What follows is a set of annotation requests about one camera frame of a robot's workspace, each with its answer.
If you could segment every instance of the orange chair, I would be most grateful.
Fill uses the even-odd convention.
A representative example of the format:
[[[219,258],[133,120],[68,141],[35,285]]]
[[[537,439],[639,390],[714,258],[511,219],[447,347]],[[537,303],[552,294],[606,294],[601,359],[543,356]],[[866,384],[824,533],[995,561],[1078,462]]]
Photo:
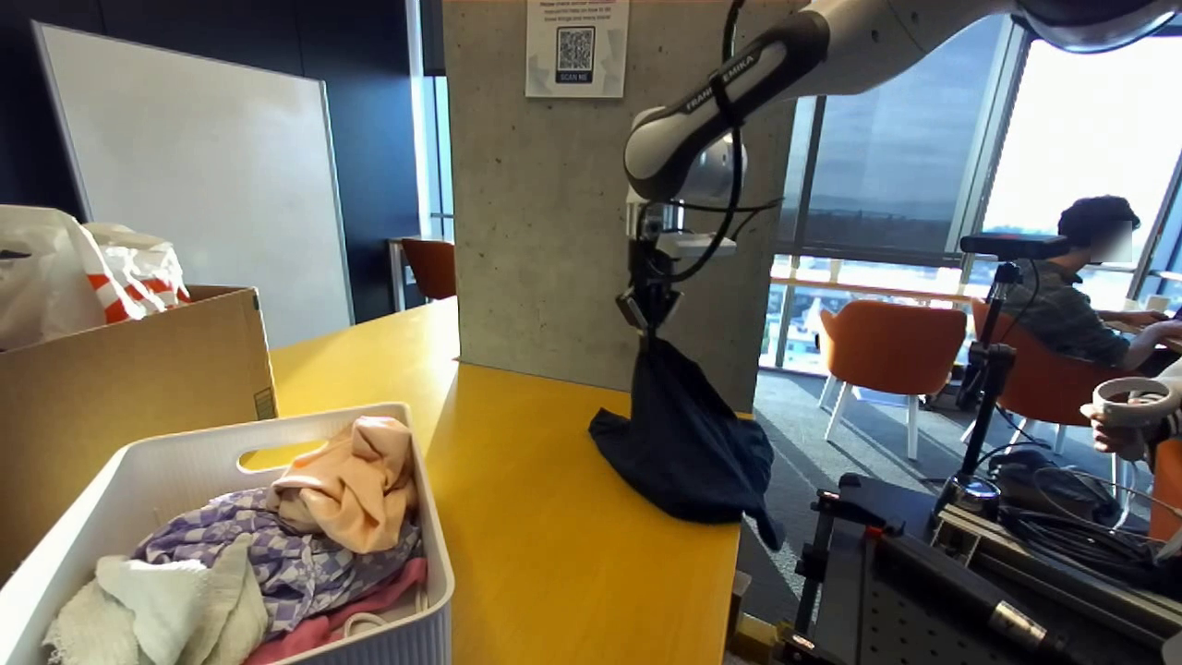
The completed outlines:
[[[914,395],[908,401],[908,459],[920,459],[920,395],[937,390],[966,343],[966,311],[930,311],[906,303],[854,298],[838,315],[820,311],[820,351],[838,400],[830,405],[824,439],[830,439],[851,389]]]
[[[410,266],[414,285],[424,298],[456,294],[456,244],[404,235],[398,247],[404,247],[404,261]]]
[[[986,303],[970,303],[975,331],[986,327]],[[999,315],[991,343],[1006,343],[1017,351],[1011,369],[1003,384],[999,405],[1021,418],[1021,429],[1010,442],[1031,431],[1033,421],[1060,425],[1055,452],[1063,442],[1068,425],[1087,425],[1078,415],[1083,401],[1092,400],[1092,389],[1108,377],[1118,377],[1108,364],[1083,363],[1070,356],[1049,351],[1038,337],[1031,337],[1021,322]]]
[[[1166,544],[1182,533],[1182,439],[1158,442],[1154,470],[1154,514],[1150,514],[1150,544]]]

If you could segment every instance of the concrete pillar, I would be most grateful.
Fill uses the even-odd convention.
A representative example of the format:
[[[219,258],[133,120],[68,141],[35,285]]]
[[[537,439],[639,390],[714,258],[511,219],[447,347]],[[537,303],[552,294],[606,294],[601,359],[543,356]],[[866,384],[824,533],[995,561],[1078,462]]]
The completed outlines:
[[[719,61],[727,3],[631,0],[625,101],[524,101],[524,0],[447,0],[462,359],[575,384],[627,389],[639,331],[618,315],[627,285],[625,136],[644,108],[691,92]],[[739,40],[785,0],[753,0]],[[744,202],[785,189],[792,101],[746,125]],[[776,210],[730,258],[687,279],[665,325],[719,395],[751,411]]]

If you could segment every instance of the sign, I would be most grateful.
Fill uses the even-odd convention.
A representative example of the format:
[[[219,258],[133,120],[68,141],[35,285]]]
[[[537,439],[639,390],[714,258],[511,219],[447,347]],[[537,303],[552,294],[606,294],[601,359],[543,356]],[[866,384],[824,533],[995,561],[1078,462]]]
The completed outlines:
[[[622,101],[627,0],[527,0],[524,97]]]

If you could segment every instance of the person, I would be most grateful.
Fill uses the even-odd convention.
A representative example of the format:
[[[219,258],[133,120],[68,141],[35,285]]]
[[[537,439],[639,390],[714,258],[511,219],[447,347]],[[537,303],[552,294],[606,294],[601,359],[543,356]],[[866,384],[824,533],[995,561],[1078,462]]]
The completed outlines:
[[[1182,322],[1150,322],[1138,331],[1112,327],[1078,288],[1087,266],[1117,253],[1118,241],[1138,230],[1124,197],[1087,197],[1060,215],[1068,250],[1021,266],[1021,285],[1003,298],[1003,315],[1033,331],[1047,347],[1124,374],[1158,374],[1154,356],[1182,340]]]

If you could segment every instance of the whiteboard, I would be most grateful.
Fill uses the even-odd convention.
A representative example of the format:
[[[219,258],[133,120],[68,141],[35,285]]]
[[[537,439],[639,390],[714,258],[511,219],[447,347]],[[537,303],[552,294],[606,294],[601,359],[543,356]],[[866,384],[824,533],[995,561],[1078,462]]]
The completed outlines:
[[[35,23],[89,223],[258,288],[274,347],[352,325],[325,85]]]

